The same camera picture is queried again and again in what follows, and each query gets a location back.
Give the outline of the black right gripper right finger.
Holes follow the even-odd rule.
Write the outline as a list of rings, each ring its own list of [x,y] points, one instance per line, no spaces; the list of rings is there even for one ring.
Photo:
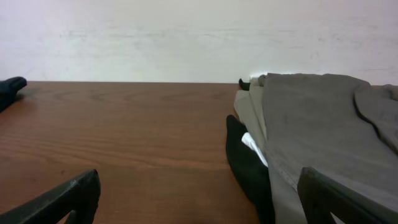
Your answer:
[[[321,174],[312,167],[301,170],[297,185],[308,224],[397,224],[397,213]]]

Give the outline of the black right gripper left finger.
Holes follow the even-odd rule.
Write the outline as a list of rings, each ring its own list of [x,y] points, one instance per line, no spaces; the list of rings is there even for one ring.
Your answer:
[[[92,224],[101,195],[98,171],[88,170],[37,198],[1,214],[1,223]]]

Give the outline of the grey shorts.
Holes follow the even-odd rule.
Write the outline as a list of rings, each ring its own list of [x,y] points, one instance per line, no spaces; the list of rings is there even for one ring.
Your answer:
[[[397,87],[346,75],[259,79],[277,223],[307,223],[297,185],[312,167],[397,213]]]

